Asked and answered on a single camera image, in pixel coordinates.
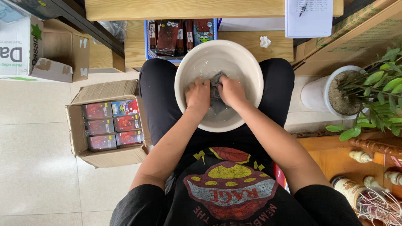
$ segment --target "black pants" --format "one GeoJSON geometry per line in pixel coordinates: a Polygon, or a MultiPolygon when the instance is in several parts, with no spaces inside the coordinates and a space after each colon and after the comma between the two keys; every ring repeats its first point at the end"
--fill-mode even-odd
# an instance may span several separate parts
{"type": "MultiPolygon", "coordinates": [[[[260,63],[264,77],[264,93],[258,109],[281,127],[285,125],[295,74],[288,61],[281,58],[260,63]]],[[[153,144],[183,115],[174,95],[174,78],[177,67],[167,60],[150,59],[139,73],[139,94],[144,101],[145,114],[153,144]]],[[[227,147],[250,150],[256,158],[270,159],[250,128],[244,124],[237,129],[213,133],[197,128],[185,154],[208,147],[227,147]]]]}

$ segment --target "person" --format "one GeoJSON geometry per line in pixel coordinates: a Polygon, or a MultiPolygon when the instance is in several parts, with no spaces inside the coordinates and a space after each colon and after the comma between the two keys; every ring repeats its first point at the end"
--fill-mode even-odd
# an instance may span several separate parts
{"type": "Polygon", "coordinates": [[[174,95],[177,68],[162,59],[145,62],[139,93],[154,148],[113,211],[111,226],[361,225],[346,198],[283,129],[293,68],[279,58],[260,67],[265,85],[258,108],[237,80],[220,78],[222,100],[245,124],[212,133],[197,128],[210,105],[209,80],[189,84],[181,113],[174,95]],[[273,161],[290,193],[275,181],[273,161]]]}

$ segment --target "tile floor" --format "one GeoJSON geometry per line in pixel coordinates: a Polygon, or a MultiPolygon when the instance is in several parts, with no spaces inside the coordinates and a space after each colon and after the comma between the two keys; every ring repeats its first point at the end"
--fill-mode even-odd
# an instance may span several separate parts
{"type": "MultiPolygon", "coordinates": [[[[74,84],[0,81],[0,226],[103,226],[128,192],[139,164],[95,169],[71,154],[64,106],[80,86],[136,79],[90,74],[74,84]]],[[[314,131],[342,120],[303,106],[314,77],[297,77],[285,129],[314,131]]]]}

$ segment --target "blue plastic basket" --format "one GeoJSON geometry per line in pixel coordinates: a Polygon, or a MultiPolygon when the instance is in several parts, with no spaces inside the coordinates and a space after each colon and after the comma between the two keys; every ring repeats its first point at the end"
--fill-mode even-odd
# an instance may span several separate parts
{"type": "MultiPolygon", "coordinates": [[[[217,40],[217,39],[218,39],[218,19],[217,19],[217,18],[213,19],[213,20],[212,20],[212,23],[213,23],[213,39],[214,39],[214,40],[217,40]]],[[[153,58],[162,58],[162,59],[166,59],[166,60],[168,60],[168,61],[170,61],[170,62],[172,62],[172,63],[180,63],[181,60],[184,58],[184,56],[177,57],[177,58],[176,58],[176,57],[169,57],[169,56],[166,56],[166,57],[157,57],[156,54],[151,51],[151,49],[150,49],[150,44],[149,44],[149,42],[148,42],[148,36],[149,36],[149,29],[148,29],[148,27],[149,27],[149,22],[148,22],[148,20],[144,20],[145,58],[146,58],[147,60],[153,59],[153,58]]]]}

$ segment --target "black t-shirt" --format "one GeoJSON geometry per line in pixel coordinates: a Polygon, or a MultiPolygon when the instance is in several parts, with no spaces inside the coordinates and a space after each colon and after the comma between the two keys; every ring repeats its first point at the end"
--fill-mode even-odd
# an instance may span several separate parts
{"type": "Polygon", "coordinates": [[[206,148],[184,156],[166,182],[132,189],[111,226],[131,225],[361,225],[346,198],[310,185],[291,196],[265,165],[233,148],[206,148]]]}

